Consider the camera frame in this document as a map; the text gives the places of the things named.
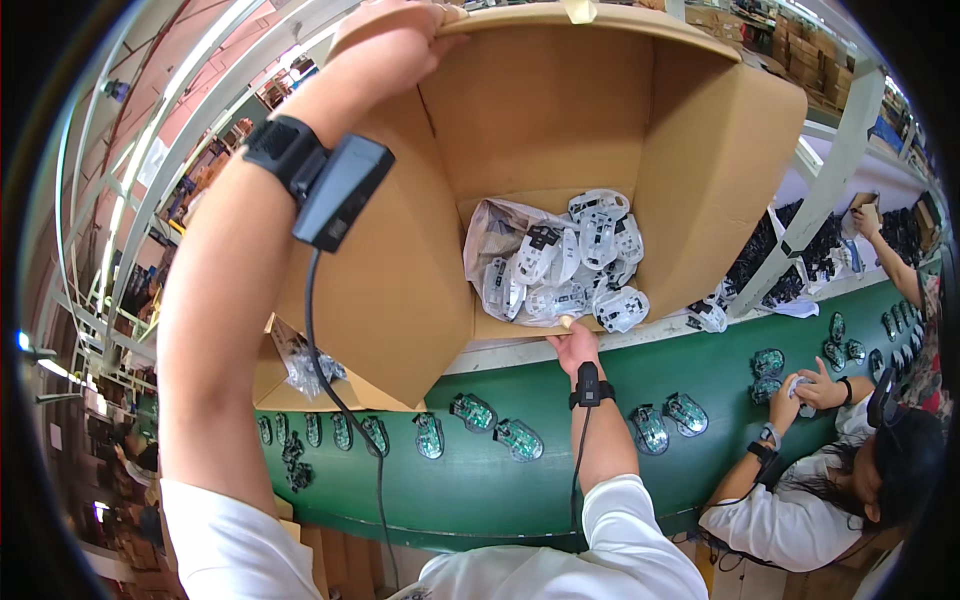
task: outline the open cardboard box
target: open cardboard box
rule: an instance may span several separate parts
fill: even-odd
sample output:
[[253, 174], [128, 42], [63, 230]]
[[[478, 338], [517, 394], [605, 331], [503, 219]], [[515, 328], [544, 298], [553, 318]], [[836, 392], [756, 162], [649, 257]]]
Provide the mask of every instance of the open cardboard box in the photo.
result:
[[[803, 91], [663, 12], [596, 9], [588, 25], [560, 3], [445, 25], [470, 41], [355, 128], [396, 164], [320, 261], [314, 320], [360, 405], [416, 410], [470, 340], [564, 333], [483, 312], [462, 257], [483, 198], [562, 213], [591, 188], [625, 194], [648, 322], [712, 292], [750, 237], [800, 136]], [[310, 252], [294, 248], [275, 309], [297, 331]], [[273, 387], [258, 406], [282, 407]]]

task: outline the white sleeve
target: white sleeve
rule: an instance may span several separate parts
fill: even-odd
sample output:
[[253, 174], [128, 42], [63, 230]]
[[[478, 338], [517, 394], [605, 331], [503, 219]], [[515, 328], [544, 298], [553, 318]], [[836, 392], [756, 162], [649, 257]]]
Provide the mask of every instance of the white sleeve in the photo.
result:
[[860, 537], [849, 519], [811, 493], [759, 485], [742, 502], [707, 509], [700, 526], [733, 550], [800, 573], [829, 563]]
[[867, 399], [860, 400], [853, 406], [841, 406], [837, 410], [836, 429], [840, 442], [861, 444], [863, 440], [876, 433], [876, 430], [867, 422]]
[[127, 470], [127, 474], [133, 478], [133, 481], [141, 486], [144, 486], [145, 488], [149, 488], [150, 484], [152, 484], [156, 479], [156, 473], [142, 468], [140, 465], [131, 460], [127, 461], [127, 463], [124, 465], [124, 469]]
[[583, 519], [590, 552], [581, 558], [627, 573], [654, 597], [707, 600], [703, 577], [660, 532], [653, 501], [636, 475], [619, 475], [590, 490]]
[[190, 600], [310, 598], [313, 550], [266, 513], [194, 486], [161, 479], [163, 513]]

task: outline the floral shirt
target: floral shirt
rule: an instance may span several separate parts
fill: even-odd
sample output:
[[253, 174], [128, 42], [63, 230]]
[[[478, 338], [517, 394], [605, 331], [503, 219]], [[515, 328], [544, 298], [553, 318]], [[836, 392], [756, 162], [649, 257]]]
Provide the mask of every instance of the floral shirt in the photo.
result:
[[942, 389], [940, 375], [940, 277], [917, 272], [920, 284], [921, 313], [924, 315], [924, 346], [914, 360], [912, 373], [900, 389], [900, 404], [922, 408], [939, 419], [946, 431], [953, 409], [953, 400]]

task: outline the green conveyor belt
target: green conveyor belt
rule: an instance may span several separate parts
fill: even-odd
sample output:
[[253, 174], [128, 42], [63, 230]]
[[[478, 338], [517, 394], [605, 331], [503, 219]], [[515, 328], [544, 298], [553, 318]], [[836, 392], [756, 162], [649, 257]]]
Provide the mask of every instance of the green conveyor belt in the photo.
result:
[[[904, 339], [888, 342], [880, 314], [901, 298], [892, 284], [883, 282], [822, 302], [819, 317], [776, 315], [733, 325], [723, 334], [697, 333], [604, 352], [600, 358], [625, 415], [638, 404], [661, 406], [667, 395], [685, 392], [709, 416], [707, 432], [692, 439], [680, 436], [668, 420], [666, 453], [640, 456], [640, 476], [653, 496], [663, 533], [686, 531], [695, 523], [696, 507], [767, 421], [766, 407], [754, 406], [748, 396], [755, 351], [780, 348], [786, 372], [814, 368], [813, 357], [828, 337], [830, 315], [840, 311], [847, 338], [863, 342], [868, 353], [880, 348], [889, 363], [890, 352]], [[841, 374], [868, 374], [867, 364], [850, 361]], [[450, 400], [460, 392], [485, 399], [501, 419], [521, 419], [533, 427], [543, 439], [543, 456], [533, 463], [516, 463], [491, 435], [468, 432], [448, 413]], [[391, 542], [448, 550], [491, 543], [569, 546], [573, 465], [568, 394], [567, 377], [556, 362], [443, 377], [426, 397], [428, 408], [443, 422], [446, 439], [445, 453], [436, 461], [423, 458], [415, 448], [413, 414], [372, 413], [383, 419], [390, 436], [383, 494]], [[303, 414], [288, 417], [291, 430], [304, 440], [302, 460], [313, 465], [315, 481], [305, 491], [290, 492], [280, 461], [282, 448], [274, 441], [265, 448], [274, 490], [293, 503], [299, 521], [378, 538], [376, 460], [363, 440], [354, 434], [353, 449], [338, 450], [330, 416], [324, 415], [323, 443], [313, 448], [305, 442]], [[784, 466], [830, 441], [832, 424], [833, 411], [813, 420], [797, 419], [783, 441]]]

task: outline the long dark hair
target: long dark hair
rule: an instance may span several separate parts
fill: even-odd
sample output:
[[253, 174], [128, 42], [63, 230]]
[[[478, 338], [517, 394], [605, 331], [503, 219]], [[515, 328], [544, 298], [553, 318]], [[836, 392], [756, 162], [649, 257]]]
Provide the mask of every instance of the long dark hair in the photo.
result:
[[[843, 475], [853, 473], [853, 458], [867, 441], [854, 438], [850, 443], [836, 442], [823, 451], [839, 457], [838, 470]], [[863, 518], [860, 530], [876, 534], [908, 522], [926, 503], [940, 476], [944, 458], [944, 438], [940, 422], [919, 408], [904, 411], [896, 423], [881, 425], [876, 431], [874, 462], [882, 484], [876, 495], [880, 520], [869, 520], [863, 510], [863, 501], [851, 492], [840, 489], [828, 477], [810, 477], [783, 482], [787, 489], [812, 493], [852, 516]]]

